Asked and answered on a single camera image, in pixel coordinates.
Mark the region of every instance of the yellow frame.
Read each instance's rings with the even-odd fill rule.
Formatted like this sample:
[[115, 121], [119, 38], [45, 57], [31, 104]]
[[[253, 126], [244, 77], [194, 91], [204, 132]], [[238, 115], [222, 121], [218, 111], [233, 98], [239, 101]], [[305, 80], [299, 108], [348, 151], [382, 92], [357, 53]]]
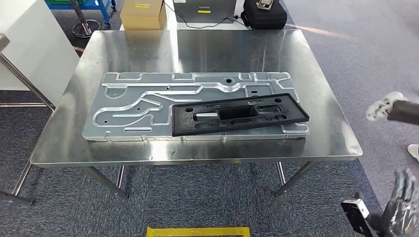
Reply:
[[192, 237], [192, 236], [243, 236], [250, 237], [248, 227], [152, 229], [147, 227], [146, 237]]

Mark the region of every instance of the metal plate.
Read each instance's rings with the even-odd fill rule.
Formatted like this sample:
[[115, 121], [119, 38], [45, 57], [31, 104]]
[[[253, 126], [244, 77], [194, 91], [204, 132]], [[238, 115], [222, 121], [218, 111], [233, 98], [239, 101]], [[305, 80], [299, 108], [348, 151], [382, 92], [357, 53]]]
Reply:
[[288, 73], [107, 73], [84, 124], [92, 141], [262, 140], [300, 138], [306, 123], [195, 136], [171, 136], [173, 104], [289, 93]]

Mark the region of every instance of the black bag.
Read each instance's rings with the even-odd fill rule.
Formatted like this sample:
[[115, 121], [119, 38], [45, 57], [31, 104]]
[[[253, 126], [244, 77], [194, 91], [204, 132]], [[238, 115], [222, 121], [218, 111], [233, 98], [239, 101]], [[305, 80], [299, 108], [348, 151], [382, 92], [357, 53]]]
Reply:
[[281, 30], [287, 22], [287, 12], [278, 0], [273, 0], [271, 10], [257, 8], [259, 0], [245, 0], [244, 11], [241, 14], [247, 27], [259, 30]]

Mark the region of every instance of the cardboard box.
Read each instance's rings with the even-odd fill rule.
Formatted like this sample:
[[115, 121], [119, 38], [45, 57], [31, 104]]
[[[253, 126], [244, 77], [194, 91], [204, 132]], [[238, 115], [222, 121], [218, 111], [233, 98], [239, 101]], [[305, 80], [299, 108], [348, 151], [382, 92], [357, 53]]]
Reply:
[[121, 20], [126, 31], [162, 30], [166, 23], [163, 0], [125, 0]]

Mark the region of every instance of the white shoe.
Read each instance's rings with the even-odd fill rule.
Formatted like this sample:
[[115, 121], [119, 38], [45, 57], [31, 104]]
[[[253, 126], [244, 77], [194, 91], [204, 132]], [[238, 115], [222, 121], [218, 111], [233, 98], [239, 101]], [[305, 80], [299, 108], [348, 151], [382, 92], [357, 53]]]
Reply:
[[416, 158], [417, 160], [419, 160], [419, 145], [417, 144], [411, 144], [407, 147], [407, 150], [409, 151], [409, 153]]
[[376, 101], [367, 109], [367, 119], [369, 121], [377, 121], [379, 119], [387, 118], [388, 114], [393, 109], [393, 104], [396, 101], [407, 101], [403, 94], [398, 91], [388, 93], [384, 99]]

